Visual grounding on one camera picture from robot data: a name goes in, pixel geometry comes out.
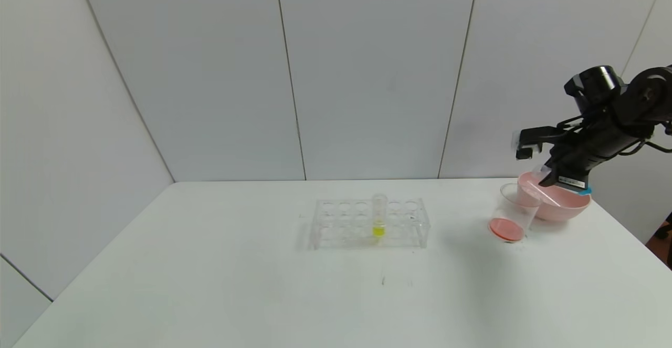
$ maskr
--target pink liquid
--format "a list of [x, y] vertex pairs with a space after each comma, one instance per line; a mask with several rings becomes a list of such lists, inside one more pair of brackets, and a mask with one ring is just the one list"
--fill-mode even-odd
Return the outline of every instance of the pink liquid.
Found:
[[489, 226], [490, 231], [492, 231], [494, 235], [511, 242], [518, 242], [518, 240], [521, 240], [525, 236], [523, 228], [510, 219], [494, 218], [490, 221]]

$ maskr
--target test tube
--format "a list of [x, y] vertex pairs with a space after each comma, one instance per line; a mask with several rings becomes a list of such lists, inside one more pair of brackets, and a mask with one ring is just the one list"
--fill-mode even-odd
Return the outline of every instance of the test tube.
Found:
[[387, 197], [382, 193], [377, 193], [372, 198], [373, 204], [373, 233], [380, 238], [385, 235], [385, 211], [387, 209]]

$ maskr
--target wall seam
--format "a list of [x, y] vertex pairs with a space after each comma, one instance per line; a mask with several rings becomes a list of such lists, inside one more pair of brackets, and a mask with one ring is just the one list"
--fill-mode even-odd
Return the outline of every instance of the wall seam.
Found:
[[39, 286], [37, 286], [36, 283], [34, 283], [31, 279], [29, 279], [28, 276], [26, 276], [26, 274], [25, 274], [21, 269], [19, 269], [19, 267], [17, 267], [16, 265], [14, 265], [14, 263], [13, 263], [11, 260], [9, 260], [9, 259], [5, 256], [5, 254], [0, 253], [0, 258], [2, 258], [3, 260], [5, 260], [5, 262], [6, 262], [7, 264], [9, 264], [10, 267], [14, 268], [14, 270], [16, 271], [16, 273], [18, 273], [21, 277], [24, 277], [24, 279], [25, 279], [30, 285], [32, 285], [32, 287], [35, 288], [35, 290], [39, 291], [40, 294], [44, 296], [44, 298], [46, 298], [47, 300], [49, 300], [49, 302], [52, 302], [52, 303], [53, 303], [54, 299], [51, 298], [51, 297], [50, 297], [44, 290], [42, 290]]
[[161, 162], [163, 162], [163, 166], [165, 167], [166, 171], [168, 171], [168, 175], [170, 175], [171, 180], [173, 183], [175, 183], [175, 176], [173, 176], [173, 173], [170, 171], [170, 167], [168, 167], [168, 164], [166, 163], [165, 158], [163, 157], [163, 154], [161, 153], [161, 150], [159, 150], [158, 145], [156, 144], [156, 140], [154, 140], [154, 137], [152, 136], [152, 133], [149, 131], [149, 128], [147, 127], [147, 123], [144, 120], [144, 117], [140, 113], [140, 109], [138, 108], [138, 104], [135, 102], [135, 99], [133, 99], [133, 94], [130, 92], [130, 88], [128, 88], [127, 81], [124, 78], [124, 75], [122, 74], [122, 71], [119, 68], [119, 64], [117, 63], [117, 59], [114, 57], [114, 54], [112, 53], [112, 50], [110, 49], [110, 44], [108, 43], [108, 40], [105, 37], [105, 33], [103, 33], [103, 29], [100, 27], [100, 22], [98, 21], [98, 18], [96, 17], [96, 13], [93, 11], [93, 6], [91, 5], [90, 0], [85, 0], [87, 6], [89, 7], [89, 12], [91, 12], [91, 16], [93, 16], [93, 21], [96, 23], [96, 27], [98, 28], [98, 33], [103, 39], [103, 43], [105, 44], [105, 48], [108, 50], [108, 54], [110, 55], [110, 58], [112, 59], [112, 63], [114, 64], [114, 68], [117, 70], [117, 74], [122, 80], [122, 84], [124, 85], [124, 89], [127, 92], [128, 98], [130, 99], [130, 102], [133, 104], [133, 108], [135, 108], [135, 113], [140, 118], [140, 121], [142, 122], [142, 126], [144, 126], [144, 129], [147, 131], [147, 135], [149, 135], [149, 139], [152, 140], [152, 144], [154, 145], [154, 148], [156, 149], [156, 152], [159, 153], [159, 157], [161, 158]]
[[471, 19], [474, 15], [474, 4], [476, 0], [471, 0], [471, 9], [469, 10], [469, 21], [466, 25], [466, 32], [464, 33], [464, 45], [463, 45], [463, 54], [460, 58], [460, 67], [458, 68], [458, 77], [455, 82], [455, 90], [453, 92], [453, 102], [450, 106], [450, 114], [448, 116], [448, 126], [446, 127], [446, 138], [444, 139], [444, 149], [441, 151], [441, 161], [439, 162], [439, 173], [436, 175], [436, 178], [441, 178], [441, 168], [444, 166], [444, 156], [446, 156], [446, 145], [448, 145], [448, 131], [450, 131], [450, 122], [453, 119], [453, 112], [455, 111], [455, 101], [458, 98], [458, 87], [460, 86], [460, 77], [461, 70], [463, 69], [464, 64], [464, 54], [466, 53], [466, 43], [469, 39], [469, 29], [471, 28]]

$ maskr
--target clear plastic cup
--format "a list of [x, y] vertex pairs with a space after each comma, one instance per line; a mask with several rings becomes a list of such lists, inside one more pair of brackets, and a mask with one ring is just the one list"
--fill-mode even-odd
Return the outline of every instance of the clear plastic cup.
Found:
[[504, 184], [499, 189], [499, 205], [488, 225], [490, 231], [507, 242], [518, 242], [525, 237], [541, 200], [516, 183]]

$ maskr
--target white wall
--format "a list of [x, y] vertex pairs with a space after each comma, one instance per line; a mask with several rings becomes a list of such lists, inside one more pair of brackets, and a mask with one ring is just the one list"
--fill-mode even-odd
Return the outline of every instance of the white wall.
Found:
[[[629, 82], [640, 71], [672, 64], [672, 0], [657, 0], [623, 73]], [[658, 129], [654, 142], [672, 147]], [[591, 171], [595, 200], [642, 242], [672, 212], [672, 155], [644, 147], [633, 156], [617, 157]]]
[[622, 71], [652, 4], [475, 0], [441, 177], [518, 176], [543, 163], [516, 162], [512, 131], [576, 116], [565, 82], [602, 64]]
[[280, 0], [306, 175], [432, 178], [472, 0]]
[[304, 179], [278, 0], [91, 0], [177, 181]]
[[0, 345], [10, 348], [51, 302], [40, 294], [4, 259], [0, 259]]
[[86, 0], [0, 8], [2, 250], [57, 297], [172, 180]]

